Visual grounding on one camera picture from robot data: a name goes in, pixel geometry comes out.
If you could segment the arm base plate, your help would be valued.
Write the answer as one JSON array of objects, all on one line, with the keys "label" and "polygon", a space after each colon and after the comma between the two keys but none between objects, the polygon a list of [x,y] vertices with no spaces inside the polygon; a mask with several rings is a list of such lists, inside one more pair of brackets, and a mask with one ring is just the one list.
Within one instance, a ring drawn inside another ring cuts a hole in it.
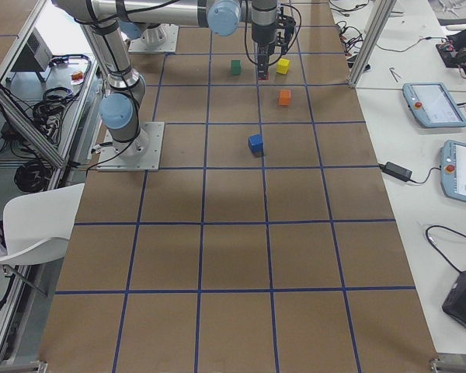
[{"label": "arm base plate", "polygon": [[139,38],[129,43],[130,54],[166,54],[175,53],[179,27],[173,24],[161,24],[146,29]]},{"label": "arm base plate", "polygon": [[122,155],[118,150],[125,147],[120,143],[116,143],[115,148],[112,145],[103,147],[96,169],[101,172],[158,171],[164,132],[164,122],[142,123],[139,137]]}]

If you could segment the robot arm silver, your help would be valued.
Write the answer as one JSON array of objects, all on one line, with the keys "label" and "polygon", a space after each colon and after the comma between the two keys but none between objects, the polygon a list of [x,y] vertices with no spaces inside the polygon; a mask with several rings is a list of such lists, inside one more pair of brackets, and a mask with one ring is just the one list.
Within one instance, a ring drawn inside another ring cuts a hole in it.
[{"label": "robot arm silver", "polygon": [[139,109],[145,94],[143,77],[134,69],[117,21],[86,27],[89,43],[106,69],[109,85],[99,114],[112,138],[114,151],[125,159],[137,158],[148,148]]},{"label": "robot arm silver", "polygon": [[295,33],[296,21],[277,1],[54,1],[75,21],[88,28],[91,48],[106,66],[110,85],[133,86],[139,74],[130,62],[119,22],[173,24],[208,28],[222,37],[233,34],[240,23],[251,24],[257,46],[258,77],[266,80],[275,48],[285,55]]}]

